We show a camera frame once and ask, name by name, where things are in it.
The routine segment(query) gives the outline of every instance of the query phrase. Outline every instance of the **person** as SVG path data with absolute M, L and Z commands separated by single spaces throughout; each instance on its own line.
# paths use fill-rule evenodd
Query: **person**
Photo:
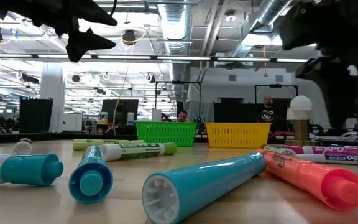
M 259 112 L 260 121 L 264 123 L 272 123 L 274 110 L 273 110 L 273 99 L 271 96 L 264 96 L 264 105 Z
M 187 119 L 187 112 L 186 111 L 180 112 L 178 116 L 178 122 L 186 122 L 186 119 Z

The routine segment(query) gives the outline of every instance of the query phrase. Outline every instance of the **ceiling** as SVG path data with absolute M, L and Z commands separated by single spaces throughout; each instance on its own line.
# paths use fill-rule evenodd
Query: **ceiling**
M 111 10 L 112 1 L 95 1 L 107 12 Z M 190 43 L 190 55 L 198 56 L 200 54 L 204 35 L 206 33 L 206 23 L 210 16 L 210 11 L 213 5 L 212 0 L 197 0 L 191 8 L 191 36 L 187 41 Z M 118 1 L 120 12 L 114 13 L 113 17 L 118 21 L 116 27 L 106 26 L 103 24 L 94 24 L 91 22 L 80 19 L 80 30 L 86 31 L 92 28 L 95 34 L 103 36 L 109 40 L 117 43 L 113 49 L 106 50 L 92 50 L 88 54 L 94 55 L 116 55 L 116 54 L 133 54 L 133 55 L 165 55 L 164 38 L 160 26 L 160 18 L 158 14 L 144 14 L 144 13 L 126 13 L 121 11 L 129 11 L 132 6 L 143 4 L 143 1 Z M 246 15 L 256 12 L 259 9 L 261 0 L 254 1 L 229 1 L 227 10 L 234 10 L 236 20 L 227 22 L 223 19 L 217 41 L 214 42 L 212 53 L 226 53 L 232 51 L 242 41 L 241 27 Z M 215 18 L 219 16 L 218 6 Z M 3 35 L 2 43 L 0 45 L 0 54 L 66 54 L 65 46 L 67 44 L 68 36 L 63 35 L 58 37 L 53 28 L 42 26 L 36 27 L 27 19 L 18 14 L 9 12 L 7 17 L 2 21 L 0 20 L 0 27 L 2 28 L 1 34 Z M 121 35 L 125 30 L 135 30 L 135 35 L 140 39 L 133 49 L 131 46 L 119 44 Z M 12 30 L 17 32 L 17 37 L 14 37 Z M 269 34 L 269 38 L 274 38 L 277 33 Z M 312 46 L 301 47 L 291 51 L 282 51 L 279 45 L 265 45 L 254 47 L 250 52 L 253 57 L 279 57 L 279 58 L 305 58 L 309 59 L 315 57 L 318 52 Z M 67 73 L 67 90 L 66 90 L 66 110 L 79 111 L 88 114 L 98 114 L 101 106 L 101 100 L 105 97 L 152 97 L 154 95 L 154 84 L 149 83 L 147 74 L 153 75 L 156 80 L 170 80 L 169 66 L 167 63 L 126 63 L 126 62 L 62 62 Z M 198 74 L 198 63 L 190 64 L 191 78 L 194 79 Z M 277 71 L 285 71 L 285 69 L 294 70 L 300 64 L 294 63 L 268 63 L 268 68 L 278 69 Z M 247 68 L 258 70 L 265 68 L 265 63 L 253 63 Z M 28 74 L 34 78 L 42 81 L 42 61 L 31 60 L 1 60 L 0 59 L 0 86 L 8 86 L 7 88 L 0 88 L 0 97 L 4 99 L 0 104 L 6 104 L 8 101 L 15 102 L 18 96 L 32 96 L 39 95 L 39 85 L 32 85 L 33 88 L 15 88 L 15 86 L 25 86 L 20 80 L 22 73 Z M 213 63 L 210 65 L 208 74 L 205 78 L 205 84 L 219 83 L 219 70 L 213 68 Z M 84 77 L 84 81 L 75 83 L 72 81 L 73 75 Z M 106 95 L 96 93 L 96 90 L 78 89 L 79 87 L 87 86 L 99 87 L 131 87 L 134 90 L 108 90 Z M 161 98 L 166 98 L 166 102 L 161 104 L 168 105 L 167 112 L 169 111 L 172 116 L 174 115 L 173 109 L 176 107 L 176 100 L 172 98 L 172 86 L 166 86 L 167 91 L 163 91 Z M 152 105 L 150 100 L 143 101 L 142 108 L 149 108 Z M 149 109 L 145 109 L 142 115 L 148 116 Z

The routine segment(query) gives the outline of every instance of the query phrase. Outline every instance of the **white column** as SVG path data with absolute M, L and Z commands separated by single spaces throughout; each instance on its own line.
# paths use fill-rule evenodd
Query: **white column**
M 40 98 L 53 99 L 50 132 L 63 131 L 63 113 L 65 109 L 66 73 L 63 63 L 44 62 L 41 78 Z

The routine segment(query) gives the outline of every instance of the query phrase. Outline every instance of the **white marker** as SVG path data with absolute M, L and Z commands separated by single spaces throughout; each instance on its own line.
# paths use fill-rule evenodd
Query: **white marker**
M 357 164 L 358 156 L 330 156 L 330 155 L 318 155 L 318 154 L 298 154 L 296 155 L 300 159 L 304 159 L 317 163 L 332 163 L 332 164 Z

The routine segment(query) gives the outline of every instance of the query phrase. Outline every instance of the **wooden table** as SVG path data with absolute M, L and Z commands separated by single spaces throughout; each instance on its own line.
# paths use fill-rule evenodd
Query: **wooden table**
M 181 148 L 175 156 L 109 162 L 114 188 L 107 199 L 93 205 L 74 201 L 68 179 L 82 152 L 72 150 L 72 141 L 33 142 L 34 153 L 55 153 L 65 164 L 62 177 L 51 187 L 0 185 L 0 224 L 151 224 L 141 202 L 144 180 L 152 173 L 202 162 L 216 161 L 251 152 L 247 149 L 209 149 L 206 144 Z M 8 153 L 13 144 L 0 144 Z M 358 166 L 344 166 L 358 173 Z M 358 224 L 358 209 L 337 212 L 280 179 L 267 174 L 254 177 L 183 223 L 238 224 Z

